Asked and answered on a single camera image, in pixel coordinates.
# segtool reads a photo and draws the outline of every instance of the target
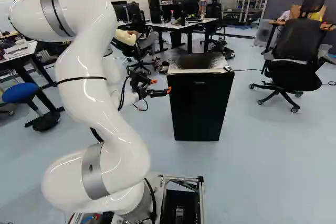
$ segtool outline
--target chair seat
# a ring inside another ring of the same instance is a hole
[[[2,95],[2,100],[6,103],[20,103],[33,95],[38,90],[38,85],[35,83],[19,83],[7,89]]]
[[[268,69],[265,76],[271,77],[275,85],[288,91],[313,91],[322,86],[320,78],[310,65],[271,61]]]

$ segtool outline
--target blue stool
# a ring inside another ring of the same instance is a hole
[[[25,124],[25,127],[33,126],[35,131],[46,131],[55,127],[59,121],[60,113],[49,111],[42,114],[38,107],[33,103],[38,85],[35,83],[19,83],[7,89],[2,95],[2,100],[6,103],[27,103],[37,114],[38,118]]]

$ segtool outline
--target cable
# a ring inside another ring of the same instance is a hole
[[[70,222],[72,221],[72,219],[73,219],[74,215],[75,215],[75,214],[72,214],[72,215],[71,215],[71,217],[70,217],[70,219],[69,219],[69,222],[68,222],[68,224],[70,224]]]
[[[336,81],[328,81],[327,83],[323,83],[322,85],[336,86]]]
[[[254,69],[254,68],[250,68],[250,69],[233,69],[233,71],[235,72],[235,71],[249,71],[249,70],[256,70],[256,71],[262,71],[262,70],[260,70],[260,69]]]
[[[150,214],[149,218],[152,220],[152,224],[155,224],[157,214],[156,214],[156,200],[155,200],[154,191],[153,191],[153,188],[152,188],[151,184],[149,184],[148,180],[146,178],[144,178],[144,180],[146,181],[146,183],[148,185],[148,189],[151,192],[152,202],[153,202],[153,212]]]
[[[91,132],[93,133],[94,137],[98,140],[98,142],[103,143],[104,140],[100,137],[100,135],[98,134],[96,129],[94,129],[94,128],[90,128],[90,129],[91,129]]]
[[[120,94],[120,103],[119,103],[119,106],[118,106],[118,111],[120,111],[122,109],[122,107],[124,106],[124,100],[125,100],[125,86],[126,86],[126,82],[128,80],[129,76],[126,77],[125,81],[124,81],[124,84],[122,86],[122,89],[121,89],[121,94]]]
[[[142,109],[142,108],[140,108],[140,107],[138,107],[138,106],[136,106],[134,103],[132,103],[132,105],[134,107],[136,107],[136,109],[139,110],[139,111],[147,111],[148,110],[148,103],[147,103],[147,101],[145,99],[142,99],[142,100],[146,103],[146,109],[145,110]]]
[[[121,94],[120,94],[120,102],[119,102],[119,106],[118,106],[118,111],[120,111],[122,109],[122,107],[124,106],[125,86],[126,86],[126,82],[127,82],[128,78],[129,78],[129,76],[126,77],[126,79],[124,81],[124,84],[122,85]],[[98,132],[96,131],[96,129],[94,129],[94,128],[90,128],[90,129],[91,129],[91,132],[94,135],[94,137],[98,140],[98,142],[99,143],[103,143],[104,139],[98,134]]]

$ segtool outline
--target keyboard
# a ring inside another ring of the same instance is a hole
[[[188,21],[202,21],[203,20],[200,17],[186,17],[185,19]]]

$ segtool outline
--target chair wheel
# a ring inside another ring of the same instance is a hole
[[[296,113],[296,112],[299,111],[299,109],[297,107],[293,107],[293,108],[290,109],[290,111],[293,112],[293,113]]]

